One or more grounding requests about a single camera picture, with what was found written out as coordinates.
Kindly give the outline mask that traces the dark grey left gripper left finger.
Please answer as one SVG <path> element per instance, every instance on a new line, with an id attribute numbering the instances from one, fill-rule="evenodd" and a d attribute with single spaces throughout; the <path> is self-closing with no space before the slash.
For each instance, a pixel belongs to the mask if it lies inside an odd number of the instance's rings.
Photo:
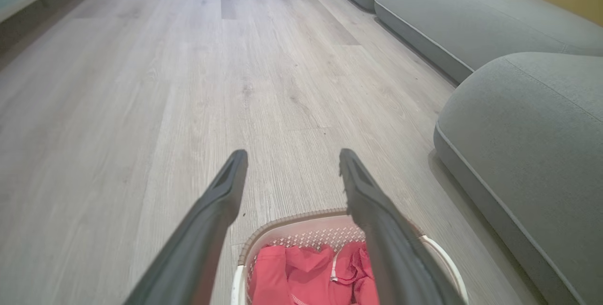
<path id="1" fill-rule="evenodd" d="M 232 152 L 140 277 L 125 304 L 210 303 L 225 236 L 240 210 L 247 168 L 247 152 Z"/>

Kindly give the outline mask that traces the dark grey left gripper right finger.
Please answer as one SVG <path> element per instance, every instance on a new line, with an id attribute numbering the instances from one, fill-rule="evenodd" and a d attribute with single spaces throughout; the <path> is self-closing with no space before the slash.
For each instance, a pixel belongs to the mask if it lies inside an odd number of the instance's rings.
<path id="1" fill-rule="evenodd" d="M 465 305 L 467 288 L 443 247 L 405 218 L 353 150 L 339 155 L 347 214 L 363 230 L 382 305 Z"/>

